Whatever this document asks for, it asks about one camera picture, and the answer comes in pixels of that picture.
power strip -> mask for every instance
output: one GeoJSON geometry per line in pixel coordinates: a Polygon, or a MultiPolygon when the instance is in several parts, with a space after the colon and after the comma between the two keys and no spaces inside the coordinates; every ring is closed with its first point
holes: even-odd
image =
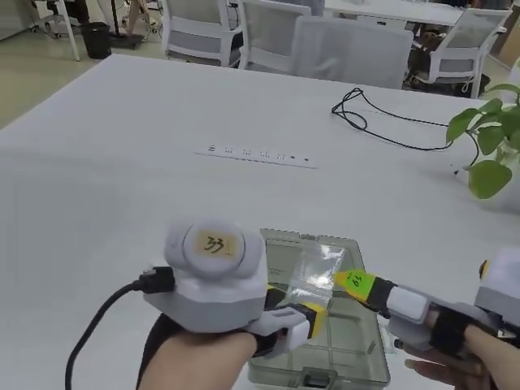
{"type": "Polygon", "coordinates": [[[270,163],[278,165],[290,165],[293,167],[312,168],[318,166],[308,156],[275,152],[266,149],[238,148],[235,146],[208,145],[206,148],[196,150],[195,154],[234,158],[235,160],[256,161],[259,163],[270,163]]]}

green label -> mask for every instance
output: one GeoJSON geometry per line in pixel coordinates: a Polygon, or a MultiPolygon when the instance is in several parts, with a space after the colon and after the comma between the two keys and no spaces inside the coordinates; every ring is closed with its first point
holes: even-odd
{"type": "Polygon", "coordinates": [[[366,302],[374,285],[375,276],[361,270],[347,271],[346,274],[343,285],[347,293],[359,301],[366,302]]]}

green leaf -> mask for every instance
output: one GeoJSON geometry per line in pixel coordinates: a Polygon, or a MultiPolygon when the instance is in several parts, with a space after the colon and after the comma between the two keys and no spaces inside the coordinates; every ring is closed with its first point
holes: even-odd
{"type": "Polygon", "coordinates": [[[493,153],[504,140],[504,133],[500,126],[481,128],[477,135],[477,142],[484,156],[493,153]]]}
{"type": "Polygon", "coordinates": [[[520,150],[520,131],[514,132],[509,138],[511,147],[520,150]]]}
{"type": "Polygon", "coordinates": [[[489,199],[509,183],[513,172],[493,160],[477,162],[469,168],[470,190],[478,199],[489,199]]]}
{"type": "Polygon", "coordinates": [[[476,108],[468,108],[459,115],[454,116],[452,120],[449,121],[448,130],[446,131],[446,143],[448,144],[451,141],[455,141],[464,134],[471,120],[473,120],[477,114],[480,114],[479,110],[476,108]]]}
{"type": "Polygon", "coordinates": [[[471,126],[470,130],[476,130],[483,124],[500,124],[500,116],[499,114],[493,113],[493,114],[485,114],[482,115],[479,120],[477,120],[473,126],[471,126]]]}
{"type": "Polygon", "coordinates": [[[494,99],[491,99],[489,102],[480,107],[479,110],[480,112],[486,114],[496,114],[497,112],[502,111],[502,101],[495,97],[494,99]]]}
{"type": "Polygon", "coordinates": [[[502,132],[506,137],[511,137],[514,132],[520,130],[520,106],[511,110],[502,111],[497,119],[502,123],[502,132]]]}
{"type": "Polygon", "coordinates": [[[516,93],[517,95],[520,95],[520,88],[517,87],[516,85],[511,85],[511,84],[495,85],[494,87],[491,87],[490,89],[488,89],[486,91],[486,93],[492,92],[492,91],[510,91],[510,92],[516,93]]]}

trash bin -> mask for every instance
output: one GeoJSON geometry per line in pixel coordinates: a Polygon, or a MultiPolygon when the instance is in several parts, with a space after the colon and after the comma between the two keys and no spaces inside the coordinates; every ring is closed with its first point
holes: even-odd
{"type": "Polygon", "coordinates": [[[105,59],[112,54],[110,29],[103,22],[81,25],[81,35],[91,59],[105,59]]]}

yellow label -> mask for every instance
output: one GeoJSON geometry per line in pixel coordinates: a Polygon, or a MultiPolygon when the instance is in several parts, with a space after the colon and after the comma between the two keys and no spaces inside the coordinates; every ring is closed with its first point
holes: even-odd
{"type": "Polygon", "coordinates": [[[233,234],[201,230],[195,241],[195,253],[212,258],[235,260],[237,240],[238,237],[233,234]]]}
{"type": "Polygon", "coordinates": [[[346,292],[358,301],[366,302],[375,282],[375,276],[361,270],[338,272],[336,283],[343,286],[346,292]]]}

